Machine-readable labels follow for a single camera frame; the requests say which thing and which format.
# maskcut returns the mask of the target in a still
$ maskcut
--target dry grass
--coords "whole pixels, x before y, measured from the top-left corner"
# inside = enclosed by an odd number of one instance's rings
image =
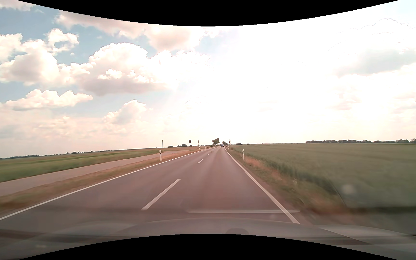
[[[165,162],[196,151],[198,150],[193,149],[163,156],[162,161]],[[157,163],[160,163],[159,158],[153,158],[2,196],[0,197],[0,216]]]

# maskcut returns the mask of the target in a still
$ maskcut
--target dashed center line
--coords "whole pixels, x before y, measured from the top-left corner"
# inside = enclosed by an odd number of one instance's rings
[[[173,182],[173,184],[171,184],[169,187],[167,187],[163,192],[161,192],[157,197],[155,197],[151,202],[149,202],[147,205],[145,205],[142,210],[147,210],[148,208],[150,208],[150,206],[152,206],[159,198],[161,198],[161,196],[165,195],[165,193],[167,191],[170,190],[170,188],[172,188],[174,185],[176,185],[176,183],[178,181],[180,181],[181,179],[177,179],[175,182]]]

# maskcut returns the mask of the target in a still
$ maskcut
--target black border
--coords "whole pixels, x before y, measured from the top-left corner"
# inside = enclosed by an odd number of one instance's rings
[[[23,1],[39,6],[113,20],[172,26],[246,26],[303,20],[395,1],[285,1],[265,3]]]

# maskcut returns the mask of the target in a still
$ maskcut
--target grass verge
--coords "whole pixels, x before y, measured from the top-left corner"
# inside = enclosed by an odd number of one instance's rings
[[[197,147],[133,149],[109,152],[5,159],[0,160],[0,182],[74,169],[98,163],[108,163],[123,159],[154,155],[157,154],[159,150],[162,150],[164,153],[165,151],[168,152],[196,149]]]
[[[269,184],[301,211],[317,214],[348,211],[337,192],[329,192],[314,182],[294,178],[250,156],[245,156],[243,161],[241,153],[236,150],[231,149],[228,152],[250,173]]]
[[[171,159],[188,155],[196,151],[198,150],[191,150],[167,155],[162,158],[162,161],[169,161]],[[15,212],[17,210],[21,210],[32,205],[36,205],[38,203],[42,203],[52,198],[56,198],[58,196],[70,192],[74,192],[81,188],[85,188],[96,183],[109,180],[123,174],[127,174],[132,171],[143,169],[145,167],[157,163],[160,163],[159,158],[153,158],[2,196],[0,197],[0,217]]]

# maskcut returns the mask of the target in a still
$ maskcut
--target treeline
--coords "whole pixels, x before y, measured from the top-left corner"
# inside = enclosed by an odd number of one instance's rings
[[[111,152],[111,151],[112,150],[90,151],[90,152],[72,152],[72,153],[67,152],[66,155],[84,154],[84,153],[98,153],[98,152]],[[43,156],[59,156],[59,155],[62,155],[62,154],[43,155]],[[40,156],[39,155],[31,155],[31,156],[11,156],[11,157],[5,157],[5,158],[0,157],[0,160],[17,159],[17,158],[27,158],[27,157],[40,157]]]
[[[26,158],[26,157],[38,157],[39,155],[31,155],[31,156],[11,156],[11,157],[6,157],[6,158],[2,158],[0,157],[0,160],[4,160],[4,159],[16,159],[16,158]]]
[[[306,143],[416,143],[416,138],[410,139],[410,141],[408,139],[399,139],[397,141],[380,141],[380,140],[376,140],[376,141],[371,141],[371,140],[363,140],[363,141],[359,141],[359,140],[323,140],[323,141],[306,141]]]

